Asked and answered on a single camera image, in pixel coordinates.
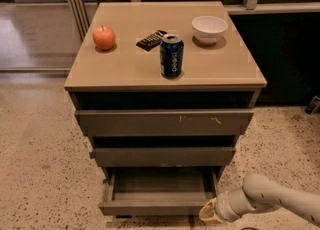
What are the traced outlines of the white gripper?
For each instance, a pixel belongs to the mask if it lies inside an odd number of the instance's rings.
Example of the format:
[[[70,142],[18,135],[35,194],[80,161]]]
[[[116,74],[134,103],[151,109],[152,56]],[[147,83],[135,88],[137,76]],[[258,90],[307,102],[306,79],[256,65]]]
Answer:
[[[236,188],[209,200],[200,210],[199,218],[205,223],[221,224],[223,220],[234,222],[254,211],[253,200],[246,196],[242,188]]]

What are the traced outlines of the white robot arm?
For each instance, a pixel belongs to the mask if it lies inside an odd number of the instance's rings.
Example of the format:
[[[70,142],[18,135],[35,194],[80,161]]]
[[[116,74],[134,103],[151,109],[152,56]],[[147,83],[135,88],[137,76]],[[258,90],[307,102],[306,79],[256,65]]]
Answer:
[[[320,196],[290,189],[261,174],[249,174],[242,186],[209,200],[199,212],[203,222],[235,222],[251,213],[263,213],[281,207],[320,226]]]

